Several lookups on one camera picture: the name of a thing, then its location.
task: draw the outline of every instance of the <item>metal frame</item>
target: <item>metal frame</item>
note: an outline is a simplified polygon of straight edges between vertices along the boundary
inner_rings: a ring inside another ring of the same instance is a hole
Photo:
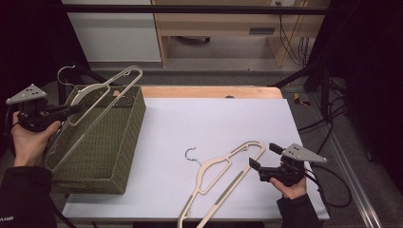
[[[349,11],[349,15],[340,24],[341,26],[336,30],[335,34],[327,42],[324,49],[320,52],[317,61],[308,63],[308,66],[293,75],[289,76],[285,80],[278,82],[272,86],[281,88],[288,85],[299,77],[306,75],[313,75],[305,84],[305,89],[308,91],[314,90],[320,83],[321,73],[318,72],[324,69],[325,80],[329,77],[329,72],[326,70],[326,61],[329,60],[329,55],[331,55],[331,50],[334,42],[336,42],[340,32],[343,29],[343,25],[348,23],[353,12],[360,4],[361,0]],[[345,9],[329,9],[329,8],[300,8],[300,7],[238,7],[238,6],[154,6],[154,5],[63,5],[61,6],[42,6],[42,10],[64,10],[65,12],[87,12],[87,13],[221,13],[221,14],[282,14],[282,15],[336,15],[341,12],[345,12]],[[328,91],[322,91],[322,95],[328,97]],[[324,114],[325,108],[322,98],[322,107],[319,108],[317,104],[317,114],[320,116]],[[367,227],[378,228],[382,227],[374,208],[372,207],[359,179],[355,175],[355,171],[349,164],[343,150],[338,143],[336,136],[332,134],[331,143],[335,150],[336,161],[349,185],[353,190],[353,197],[355,199],[358,210],[363,217],[364,222]]]

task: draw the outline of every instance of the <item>black sleeve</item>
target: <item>black sleeve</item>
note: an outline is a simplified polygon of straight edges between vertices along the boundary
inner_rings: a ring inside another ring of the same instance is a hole
[[[317,212],[306,194],[296,199],[279,199],[282,228],[321,228]]]
[[[50,198],[51,173],[12,167],[0,186],[0,227],[57,227]]]

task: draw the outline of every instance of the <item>white cabinet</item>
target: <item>white cabinet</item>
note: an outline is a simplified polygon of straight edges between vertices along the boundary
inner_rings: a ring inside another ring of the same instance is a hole
[[[64,4],[150,5],[149,0],[63,0]],[[68,14],[89,62],[160,62],[152,13]]]

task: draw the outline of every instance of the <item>black pole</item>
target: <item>black pole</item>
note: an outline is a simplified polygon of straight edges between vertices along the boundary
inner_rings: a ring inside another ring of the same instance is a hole
[[[43,6],[42,10],[97,13],[216,13],[216,14],[281,14],[328,15],[339,9],[305,7],[250,7],[250,6],[184,6],[184,5],[74,5]]]

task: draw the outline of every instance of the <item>aluminum rail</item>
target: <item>aluminum rail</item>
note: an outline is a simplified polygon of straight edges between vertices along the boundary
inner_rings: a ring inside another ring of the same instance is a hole
[[[309,95],[310,100],[314,106],[315,111],[319,118],[322,118],[320,108],[319,108],[319,101],[317,96]],[[329,133],[328,126],[324,126],[325,135]],[[374,210],[371,202],[365,193],[364,188],[362,187],[358,176],[355,174],[353,167],[350,165],[350,162],[347,160],[347,157],[341,148],[340,143],[337,140],[335,134],[331,132],[331,136],[329,138],[332,147],[334,148],[333,153],[336,158],[336,162],[340,171],[345,179],[345,181],[349,184],[353,198],[355,200],[356,206],[368,228],[381,228],[382,224]]]

